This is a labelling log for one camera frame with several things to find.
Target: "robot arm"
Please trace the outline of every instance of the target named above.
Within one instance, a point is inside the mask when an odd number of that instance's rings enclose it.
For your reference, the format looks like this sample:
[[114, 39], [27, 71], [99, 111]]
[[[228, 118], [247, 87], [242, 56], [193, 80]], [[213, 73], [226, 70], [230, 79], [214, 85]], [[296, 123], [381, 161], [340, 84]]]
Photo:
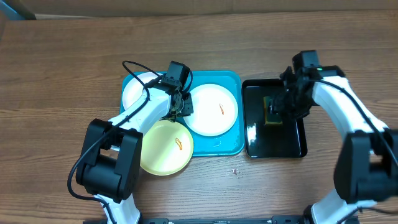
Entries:
[[[117, 223], [138, 223], [141, 218], [134, 204], [132, 190], [139, 174], [143, 135], [164, 117], [175, 118], [193, 113], [190, 94], [182, 90], [190, 72], [184, 64], [171, 62], [165, 75], [146, 84], [150, 96], [145, 106], [117, 130], [109, 133], [104, 143], [93, 147], [78, 165], [78, 184], [84, 186], [89, 194], [103, 199]], [[113, 126], [140, 108], [147, 97], [144, 90], [130, 108], [108, 122], [93, 120], [88, 126], [81, 154]], [[100, 149], [119, 151], [118, 158], [104, 156]], [[104, 210], [111, 224], [109, 213], [107, 209]]]
[[[383, 132], [384, 129], [388, 128], [386, 124], [377, 119], [368, 109], [366, 109], [351, 89], [346, 78], [332, 76], [323, 77], [322, 80], [338, 85], [348, 91], [348, 93], [359, 103], [362, 110], [380, 132]], [[373, 132], [371, 127], [369, 127], [356, 109], [353, 102], [336, 88], [324, 83], [316, 82], [313, 86], [312, 98], [316, 104], [321, 106], [328, 113], [343, 139], [347, 133], [354, 133], [358, 130], [364, 131], [365, 133]]]
[[[397, 195], [398, 168], [386, 146], [353, 101], [330, 83], [343, 88], [353, 97], [395, 155], [398, 154], [397, 132], [388, 129], [365, 108], [340, 68], [319, 65], [316, 51], [300, 52], [293, 58], [293, 65], [295, 73], [288, 67], [280, 76], [285, 91], [273, 97], [269, 111], [297, 119], [308, 115], [311, 106], [319, 105], [328, 113], [344, 140], [334, 173], [336, 189], [312, 205], [305, 212], [307, 218], [315, 224], [342, 223], [358, 208], [372, 207], [376, 202]], [[372, 150], [382, 157], [381, 162], [370, 162]]]

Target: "yellow bowl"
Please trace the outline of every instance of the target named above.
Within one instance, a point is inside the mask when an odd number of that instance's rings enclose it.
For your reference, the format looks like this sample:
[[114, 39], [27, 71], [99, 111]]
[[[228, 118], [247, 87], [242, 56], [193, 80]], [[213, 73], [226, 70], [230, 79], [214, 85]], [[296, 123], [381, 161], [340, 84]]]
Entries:
[[150, 174], [170, 175], [184, 168], [193, 154], [193, 139], [177, 122], [158, 121], [142, 140], [141, 167]]

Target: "wood grain surface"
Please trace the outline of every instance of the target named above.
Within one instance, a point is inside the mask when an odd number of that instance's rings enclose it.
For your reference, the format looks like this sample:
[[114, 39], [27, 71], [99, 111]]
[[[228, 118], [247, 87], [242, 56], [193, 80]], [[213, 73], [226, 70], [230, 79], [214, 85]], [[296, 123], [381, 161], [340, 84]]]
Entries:
[[5, 15], [5, 13], [0, 11], [0, 40], [1, 40], [2, 32], [4, 31], [4, 27], [6, 26], [6, 21], [8, 21], [7, 16]]
[[[104, 217], [99, 203], [70, 196], [66, 180], [88, 123], [118, 114], [123, 60], [154, 70], [171, 60], [192, 70], [229, 69], [245, 81], [278, 77], [308, 49], [318, 50], [322, 65], [339, 65], [369, 110], [398, 128], [397, 11], [8, 22], [0, 42], [0, 223]], [[301, 214], [334, 187], [342, 145], [319, 107], [305, 130], [303, 159], [254, 160], [243, 151], [193, 158], [168, 177], [141, 172], [136, 205], [145, 217], [174, 219]], [[398, 209], [398, 200], [378, 207]], [[398, 221], [374, 212], [360, 218]]]

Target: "black tray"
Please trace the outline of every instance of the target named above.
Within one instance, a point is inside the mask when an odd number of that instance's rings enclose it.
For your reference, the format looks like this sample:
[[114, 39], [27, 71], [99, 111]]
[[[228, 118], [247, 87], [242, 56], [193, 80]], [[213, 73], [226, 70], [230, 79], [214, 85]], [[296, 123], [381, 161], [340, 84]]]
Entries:
[[246, 152], [253, 158], [307, 155], [302, 118], [282, 118], [283, 125], [265, 124], [263, 98], [283, 90], [283, 82], [279, 79], [246, 80], [242, 84]]

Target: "blue tray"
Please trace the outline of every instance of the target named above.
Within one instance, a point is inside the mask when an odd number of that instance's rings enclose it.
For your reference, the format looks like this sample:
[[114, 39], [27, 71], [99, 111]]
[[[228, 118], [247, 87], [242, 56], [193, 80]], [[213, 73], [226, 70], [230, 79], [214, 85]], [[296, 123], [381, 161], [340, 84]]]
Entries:
[[[128, 75], [123, 81], [122, 94], [126, 85], [134, 77]], [[225, 87], [235, 97], [238, 103], [238, 118], [230, 130], [214, 137], [206, 137], [192, 131], [183, 118], [177, 121], [191, 132], [193, 138], [193, 156], [232, 156], [242, 151], [244, 147], [244, 123], [241, 79], [238, 74], [227, 71], [195, 71], [191, 90], [203, 84], [217, 84]], [[120, 113], [124, 112], [123, 103], [120, 102]]]

